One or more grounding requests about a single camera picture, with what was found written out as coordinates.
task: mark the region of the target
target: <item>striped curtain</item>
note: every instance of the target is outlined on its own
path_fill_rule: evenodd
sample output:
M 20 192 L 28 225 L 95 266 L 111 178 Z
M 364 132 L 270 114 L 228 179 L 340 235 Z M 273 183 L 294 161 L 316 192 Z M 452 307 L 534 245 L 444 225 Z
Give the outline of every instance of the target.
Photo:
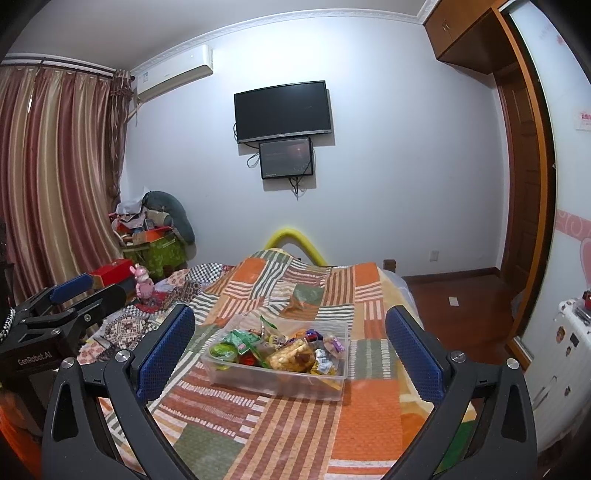
M 106 194 L 110 87 L 87 73 L 0 67 L 0 216 L 17 303 L 120 257 Z
M 129 104 L 134 95 L 131 89 L 131 74 L 126 70 L 117 70 L 111 81 L 109 103 L 107 106 L 107 195 L 111 212 L 114 212 L 121 201 L 119 179 L 123 172 L 125 154 L 125 137 L 127 133 L 127 115 Z

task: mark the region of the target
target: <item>plastic storage box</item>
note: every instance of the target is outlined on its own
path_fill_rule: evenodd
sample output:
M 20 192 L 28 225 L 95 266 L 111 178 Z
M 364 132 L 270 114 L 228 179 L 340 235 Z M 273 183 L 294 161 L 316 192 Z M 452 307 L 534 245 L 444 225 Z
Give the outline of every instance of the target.
M 324 320 L 299 322 L 296 320 L 272 319 L 271 323 L 285 334 L 291 336 L 301 329 L 314 329 L 322 335 L 337 336 L 345 347 L 345 360 L 339 361 L 337 375 L 311 375 L 282 372 L 268 368 L 250 367 L 218 360 L 209 355 L 209 348 L 201 356 L 201 361 L 212 384 L 227 385 L 266 395 L 281 395 L 292 398 L 339 401 L 343 395 L 349 365 L 349 332 L 347 322 Z M 231 330 L 260 329 L 258 316 L 233 317 L 223 330 L 213 339 L 211 345 L 220 342 Z

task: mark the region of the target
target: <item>green snack wrapper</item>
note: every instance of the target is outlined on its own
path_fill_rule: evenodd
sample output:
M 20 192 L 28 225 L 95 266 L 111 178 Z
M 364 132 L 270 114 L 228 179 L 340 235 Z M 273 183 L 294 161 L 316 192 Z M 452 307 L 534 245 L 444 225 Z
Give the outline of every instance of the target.
M 230 335 L 231 334 L 233 334 L 234 337 L 238 338 L 241 342 L 241 344 L 238 346 L 238 352 L 240 355 L 250 351 L 263 368 L 270 368 L 267 362 L 265 362 L 264 356 L 258 350 L 258 345 L 262 343 L 259 337 L 251 332 L 244 332 L 243 330 L 233 330 L 230 332 Z
M 233 345 L 238 350 L 238 355 L 243 355 L 250 350 L 250 345 L 260 341 L 254 333 L 245 332 L 244 330 L 232 330 L 228 333 L 222 343 Z

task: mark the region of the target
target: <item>wooden door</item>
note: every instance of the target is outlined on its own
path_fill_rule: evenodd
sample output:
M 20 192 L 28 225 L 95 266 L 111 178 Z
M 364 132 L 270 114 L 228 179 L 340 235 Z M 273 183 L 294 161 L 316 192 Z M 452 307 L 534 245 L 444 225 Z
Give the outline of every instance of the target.
M 530 96 L 517 66 L 496 77 L 509 142 L 510 200 L 502 278 L 516 292 L 530 276 L 540 218 L 540 152 Z

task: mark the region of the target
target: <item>wall-mounted tv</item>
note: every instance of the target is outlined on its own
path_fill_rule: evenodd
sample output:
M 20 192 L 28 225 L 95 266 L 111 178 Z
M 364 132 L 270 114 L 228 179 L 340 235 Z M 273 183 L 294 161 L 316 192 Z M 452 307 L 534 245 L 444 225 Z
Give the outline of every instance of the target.
M 234 107 L 238 143 L 332 132 L 324 81 L 237 93 Z

